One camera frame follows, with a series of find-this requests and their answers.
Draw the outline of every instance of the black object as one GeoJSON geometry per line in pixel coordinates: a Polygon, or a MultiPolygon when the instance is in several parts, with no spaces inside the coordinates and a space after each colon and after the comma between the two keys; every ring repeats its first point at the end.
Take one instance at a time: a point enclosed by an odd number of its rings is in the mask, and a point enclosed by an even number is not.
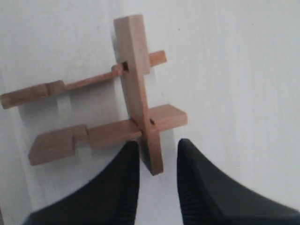
{"type": "Polygon", "coordinates": [[[177,186],[184,225],[300,225],[298,211],[237,183],[188,139],[178,144],[177,186]]]}
{"type": "Polygon", "coordinates": [[[128,142],[87,185],[32,213],[24,225],[133,225],[140,179],[138,144],[128,142]]]}

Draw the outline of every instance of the wooden piece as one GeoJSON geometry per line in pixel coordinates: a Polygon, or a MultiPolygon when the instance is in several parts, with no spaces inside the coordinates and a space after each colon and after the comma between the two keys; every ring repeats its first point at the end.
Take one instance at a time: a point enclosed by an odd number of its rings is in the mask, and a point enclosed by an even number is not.
{"type": "Polygon", "coordinates": [[[142,136],[131,120],[123,120],[88,129],[92,149],[105,148],[120,142],[130,141],[142,136]]]}
{"type": "Polygon", "coordinates": [[[153,175],[163,172],[159,134],[151,128],[146,88],[143,75],[150,73],[142,15],[114,20],[120,56],[127,62],[129,72],[124,72],[124,95],[131,119],[143,134],[148,148],[143,148],[144,162],[153,175]]]}
{"type": "Polygon", "coordinates": [[[3,109],[8,109],[45,97],[48,97],[48,90],[46,84],[43,83],[3,94],[1,95],[1,104],[3,109]]]}
{"type": "MultiPolygon", "coordinates": [[[[149,58],[152,67],[166,62],[164,51],[151,53],[149,55],[149,58]]],[[[3,94],[1,96],[2,107],[3,109],[8,109],[17,105],[22,105],[28,102],[39,100],[41,98],[57,95],[68,90],[73,90],[93,83],[103,82],[121,76],[123,74],[123,71],[125,70],[125,68],[123,68],[123,65],[127,67],[126,63],[119,63],[112,67],[112,72],[100,74],[67,85],[65,85],[62,80],[59,80],[3,94]]]]}
{"type": "Polygon", "coordinates": [[[149,109],[150,120],[159,131],[169,130],[186,125],[188,116],[172,105],[161,105],[149,109]]]}
{"type": "Polygon", "coordinates": [[[74,144],[88,141],[85,125],[55,130],[37,136],[28,157],[31,165],[48,163],[73,155],[74,144]]]}

